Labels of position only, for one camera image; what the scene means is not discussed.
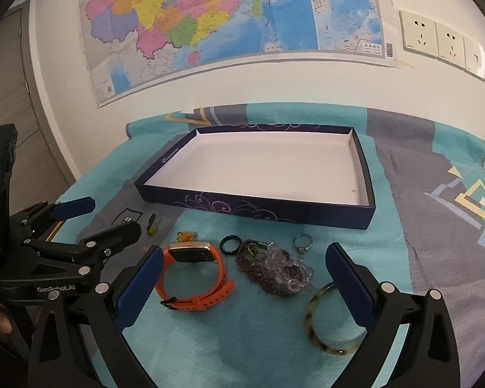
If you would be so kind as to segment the orange smart watch band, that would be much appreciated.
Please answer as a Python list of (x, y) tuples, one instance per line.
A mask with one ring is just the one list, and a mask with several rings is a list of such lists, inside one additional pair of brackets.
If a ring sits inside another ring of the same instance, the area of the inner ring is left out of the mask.
[(235, 289), (218, 249), (207, 241), (173, 242), (163, 248), (164, 268), (155, 284), (160, 304), (171, 310), (202, 312)]

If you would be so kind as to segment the tortoiseshell bangle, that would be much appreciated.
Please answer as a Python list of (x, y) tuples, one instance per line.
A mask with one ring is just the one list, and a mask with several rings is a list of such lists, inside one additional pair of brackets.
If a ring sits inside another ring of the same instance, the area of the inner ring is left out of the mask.
[(314, 347), (332, 356), (354, 354), (367, 334), (356, 324), (334, 282), (320, 288), (309, 301), (304, 329)]

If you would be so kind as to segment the grey wooden door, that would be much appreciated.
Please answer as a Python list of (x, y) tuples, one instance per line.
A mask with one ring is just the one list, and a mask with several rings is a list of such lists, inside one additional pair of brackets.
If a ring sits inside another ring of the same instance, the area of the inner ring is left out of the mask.
[(40, 201), (53, 202), (75, 178), (55, 140), (37, 88), (29, 44), (29, 4), (0, 21), (0, 125), (18, 137), (10, 185), (12, 214)]

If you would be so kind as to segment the teal grey bed sheet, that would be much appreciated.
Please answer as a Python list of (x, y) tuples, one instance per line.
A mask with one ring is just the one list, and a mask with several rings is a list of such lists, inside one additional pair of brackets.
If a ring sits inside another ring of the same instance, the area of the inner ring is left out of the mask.
[[(206, 110), (213, 124), (348, 125), (357, 131), (372, 173), (378, 207), (367, 230), (300, 226), (266, 215), (252, 220), (216, 214), (207, 201), (189, 209), (150, 205), (135, 190), (135, 179), (156, 156), (198, 126), (199, 114), (173, 113), (130, 121), (126, 141), (85, 173), (65, 200), (95, 199), (91, 214), (68, 221), (59, 242), (75, 242), (111, 226), (123, 209), (158, 214), (155, 236), (143, 236), (109, 261), (105, 279), (138, 261), (144, 246), (168, 242), (192, 231), (211, 242), (236, 234), (292, 248), (305, 232), (313, 247), (307, 263), (314, 284), (329, 274), (322, 262), (329, 243), (341, 243), (379, 279), (421, 294), (442, 292), (457, 338), (461, 384), (471, 387), (485, 371), (485, 217), (455, 203), (476, 185), (485, 198), (485, 141), (430, 120), (344, 105), (254, 103)], [(235, 291), (202, 313), (180, 313), (150, 297), (124, 333), (146, 371), (161, 387), (328, 387), (348, 363), (319, 351), (302, 327), (309, 293), (271, 296), (234, 265)]]

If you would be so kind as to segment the dark blue box tray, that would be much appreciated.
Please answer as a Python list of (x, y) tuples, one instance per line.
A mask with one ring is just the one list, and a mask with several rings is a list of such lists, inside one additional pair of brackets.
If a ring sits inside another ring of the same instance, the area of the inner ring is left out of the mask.
[(376, 210), (354, 128), (324, 124), (201, 127), (135, 181), (147, 202), (257, 220), (353, 230)]

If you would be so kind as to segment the colourful wall map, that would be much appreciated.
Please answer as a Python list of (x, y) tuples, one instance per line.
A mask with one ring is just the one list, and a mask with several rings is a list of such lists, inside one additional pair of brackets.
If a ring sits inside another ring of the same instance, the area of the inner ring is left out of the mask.
[(92, 88), (105, 105), (154, 84), (268, 59), (388, 65), (388, 0), (79, 0)]

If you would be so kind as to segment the white wall socket panel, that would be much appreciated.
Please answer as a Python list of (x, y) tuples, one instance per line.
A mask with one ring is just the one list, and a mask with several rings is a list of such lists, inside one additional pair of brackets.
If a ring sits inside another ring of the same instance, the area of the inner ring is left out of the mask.
[(478, 41), (411, 11), (400, 10), (399, 20), (406, 51), (438, 59), (485, 80), (485, 49)]

